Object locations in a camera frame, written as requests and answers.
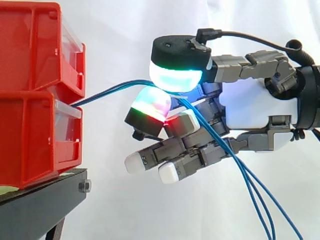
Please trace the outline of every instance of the blue cable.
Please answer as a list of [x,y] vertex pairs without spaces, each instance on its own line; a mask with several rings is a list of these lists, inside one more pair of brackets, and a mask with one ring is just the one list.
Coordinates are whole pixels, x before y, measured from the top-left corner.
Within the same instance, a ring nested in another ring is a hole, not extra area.
[[273,224],[273,221],[272,221],[272,218],[269,218],[269,222],[270,222],[270,225],[271,225],[271,228],[272,228],[272,237],[270,236],[270,232],[268,230],[268,227],[266,225],[266,222],[260,212],[260,209],[259,209],[259,206],[257,204],[257,201],[255,199],[255,196],[252,192],[252,189],[251,189],[251,186],[250,186],[250,181],[251,179],[249,180],[249,176],[247,175],[245,169],[242,167],[241,163],[238,161],[238,158],[236,157],[236,155],[233,153],[233,151],[231,150],[231,148],[225,143],[225,141],[222,140],[222,138],[214,131],[214,129],[207,123],[207,121],[204,119],[204,117],[202,116],[202,114],[195,108],[191,105],[191,103],[189,101],[187,101],[186,99],[178,99],[178,101],[180,101],[180,103],[185,106],[186,108],[188,109],[192,109],[196,115],[196,117],[198,118],[200,124],[211,134],[211,136],[213,137],[213,139],[223,148],[223,150],[225,150],[228,154],[230,154],[233,159],[235,160],[237,166],[239,167],[241,173],[242,173],[242,176],[244,178],[244,182],[246,184],[246,187],[249,191],[249,194],[250,194],[250,197],[251,197],[251,200],[252,200],[252,203],[254,205],[254,208],[256,210],[256,213],[258,214],[258,217],[261,221],[261,224],[265,230],[265,233],[268,237],[268,239],[275,239],[276,238],[276,235],[275,235],[275,228],[274,228],[274,224]]
[[[126,88],[129,88],[129,87],[132,87],[132,86],[135,86],[135,85],[146,85],[146,86],[152,86],[152,87],[155,87],[155,85],[153,84],[153,82],[151,81],[148,81],[148,80],[132,80],[132,81],[128,81],[128,82],[123,82],[123,83],[120,83],[116,86],[113,86],[103,92],[100,92],[92,97],[89,97],[87,99],[84,99],[82,101],[79,101],[75,104],[73,104],[72,106],[73,107],[78,107],[78,106],[81,106],[81,105],[84,105],[86,103],[90,103],[92,101],[95,101],[99,98],[102,98],[106,95],[109,95],[111,93],[115,93],[117,91],[120,91],[120,90],[123,90],[123,89],[126,89]],[[232,156],[232,158],[235,160],[236,164],[238,165],[241,173],[242,173],[242,176],[244,178],[244,181],[247,185],[247,188],[248,188],[248,191],[250,193],[250,196],[251,196],[251,199],[252,199],[252,202],[254,204],[254,207],[256,208],[256,211],[257,211],[257,214],[261,220],[261,223],[267,233],[267,236],[269,239],[271,239],[271,236],[270,236],[270,233],[269,233],[269,230],[266,226],[266,223],[264,222],[264,219],[260,213],[260,210],[259,210],[259,207],[258,207],[258,204],[255,200],[255,197],[252,193],[252,189],[251,189],[251,186],[253,187],[254,191],[256,192],[258,198],[260,199],[261,201],[261,204],[268,216],[268,219],[269,219],[269,222],[270,222],[270,225],[271,225],[271,230],[272,230],[272,239],[276,239],[276,234],[275,234],[275,228],[274,228],[274,223],[272,221],[272,218],[271,218],[271,215],[268,211],[268,208],[265,204],[265,202],[263,201],[262,199],[262,196],[260,195],[258,189],[256,188],[256,186],[254,185],[254,183],[252,182],[252,180],[250,179],[250,177],[248,176],[248,174],[246,173],[246,171],[258,182],[258,184],[263,188],[263,190],[265,190],[265,192],[268,194],[268,196],[272,199],[272,201],[275,203],[275,205],[279,208],[280,212],[283,214],[283,216],[285,217],[285,219],[288,221],[288,223],[290,224],[290,226],[293,228],[294,232],[297,234],[297,236],[299,237],[299,239],[303,239],[302,235],[299,233],[298,229],[296,228],[296,226],[294,225],[294,223],[291,221],[291,219],[289,218],[289,216],[286,214],[286,212],[284,211],[284,209],[281,207],[281,205],[278,203],[278,201],[275,199],[275,197],[272,195],[272,193],[268,190],[268,188],[258,179],[258,177],[256,175],[253,174],[253,172],[234,154],[234,152],[232,151],[232,149],[229,147],[229,145],[215,132],[215,130],[212,128],[211,125],[209,125],[207,123],[207,121],[204,119],[204,117],[201,115],[201,113],[195,108],[193,107],[189,101],[187,101],[186,99],[182,99],[182,98],[179,98],[178,101],[181,102],[182,105],[184,105],[186,108],[188,109],[192,109],[197,117],[197,119],[199,120],[200,124],[210,133],[210,135],[215,139],[215,141],[229,154]]]
[[284,216],[284,218],[288,221],[288,223],[290,224],[290,226],[293,228],[294,232],[297,234],[297,236],[299,237],[300,240],[303,240],[304,238],[302,237],[301,233],[299,232],[299,230],[297,229],[297,227],[295,226],[295,224],[291,221],[290,217],[287,215],[287,213],[285,212],[285,210],[282,208],[282,206],[280,205],[280,203],[276,200],[275,196],[273,196],[273,194],[268,190],[268,188],[260,181],[260,179],[245,165],[245,163],[243,161],[241,161],[241,159],[239,159],[239,161],[241,162],[242,166],[244,167],[244,169],[254,178],[254,180],[256,180],[256,182],[263,188],[263,190],[266,192],[266,194],[268,194],[268,196],[272,199],[272,201],[274,202],[274,204],[277,206],[277,208],[279,209],[279,211],[282,213],[282,215]]

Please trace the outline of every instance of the screw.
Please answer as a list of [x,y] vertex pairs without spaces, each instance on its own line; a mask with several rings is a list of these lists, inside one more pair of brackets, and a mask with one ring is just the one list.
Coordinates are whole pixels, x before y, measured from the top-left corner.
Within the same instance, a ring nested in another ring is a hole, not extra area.
[[83,182],[79,183],[79,192],[81,193],[90,193],[92,187],[92,182],[90,179],[86,179]]

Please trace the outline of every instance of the cable connector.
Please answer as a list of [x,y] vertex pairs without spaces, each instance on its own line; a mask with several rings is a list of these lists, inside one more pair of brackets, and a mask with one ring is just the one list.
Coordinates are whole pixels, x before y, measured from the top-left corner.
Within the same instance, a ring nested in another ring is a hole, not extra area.
[[195,40],[200,44],[206,44],[208,40],[221,38],[223,31],[221,29],[200,28],[196,33]]

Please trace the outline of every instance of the red storage bin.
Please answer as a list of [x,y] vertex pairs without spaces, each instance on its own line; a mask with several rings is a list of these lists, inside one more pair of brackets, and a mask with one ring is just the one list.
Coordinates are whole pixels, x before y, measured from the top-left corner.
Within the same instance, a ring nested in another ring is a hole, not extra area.
[[0,91],[48,90],[71,104],[85,95],[85,46],[53,2],[0,1]]
[[47,91],[0,91],[0,186],[23,189],[82,161],[82,110]]

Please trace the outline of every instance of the white backdrop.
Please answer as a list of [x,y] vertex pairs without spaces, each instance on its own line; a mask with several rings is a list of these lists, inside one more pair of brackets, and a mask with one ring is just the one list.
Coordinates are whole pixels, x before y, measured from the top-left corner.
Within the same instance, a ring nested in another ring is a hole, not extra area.
[[[214,27],[285,45],[297,38],[320,64],[317,0],[60,0],[72,29],[86,44],[86,96],[120,82],[149,79],[152,41]],[[235,38],[212,44],[213,54],[245,55],[265,46]],[[66,218],[63,240],[259,240],[265,233],[232,159],[185,180],[163,185],[157,169],[129,175],[127,155],[137,142],[124,118],[141,88],[89,103],[84,109],[83,164],[92,192]],[[320,143],[312,134],[269,154],[240,157],[269,187],[304,239],[320,239]],[[270,206],[277,239],[297,239]]]

